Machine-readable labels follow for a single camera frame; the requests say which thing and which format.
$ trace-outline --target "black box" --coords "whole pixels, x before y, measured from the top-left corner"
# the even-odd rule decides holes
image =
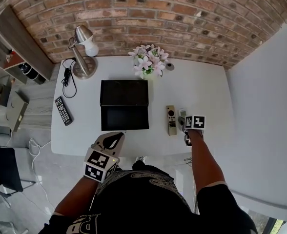
[[[149,129],[148,105],[146,80],[102,80],[101,130]]]

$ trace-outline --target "desk lamp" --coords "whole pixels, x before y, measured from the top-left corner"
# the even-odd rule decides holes
[[[84,45],[88,57],[83,59],[75,46],[76,44]],[[90,78],[97,68],[95,60],[91,57],[96,56],[99,51],[98,46],[93,42],[93,33],[84,25],[77,26],[75,28],[75,36],[69,40],[69,49],[72,49],[76,58],[73,74],[79,79]]]

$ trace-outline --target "black chair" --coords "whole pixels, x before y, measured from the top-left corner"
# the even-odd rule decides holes
[[[22,187],[21,181],[29,182],[31,185]],[[20,179],[15,150],[13,148],[0,148],[0,185],[14,190],[13,193],[3,193],[0,195],[7,198],[17,192],[23,192],[24,189],[34,185],[36,182]]]

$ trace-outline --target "shirt sleeve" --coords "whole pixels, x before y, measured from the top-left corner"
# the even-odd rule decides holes
[[[67,228],[73,219],[54,214],[49,220],[49,224],[44,224],[44,228],[39,232],[39,234],[55,234],[55,233],[66,233]]]
[[[202,220],[227,233],[257,233],[252,219],[238,206],[226,184],[202,188],[197,195]]]

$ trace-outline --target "black t-shirt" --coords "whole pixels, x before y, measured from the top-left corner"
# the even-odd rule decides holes
[[[226,185],[201,189],[193,214],[172,178],[152,171],[115,172],[100,184],[89,212],[75,221],[52,215],[40,234],[257,233]]]

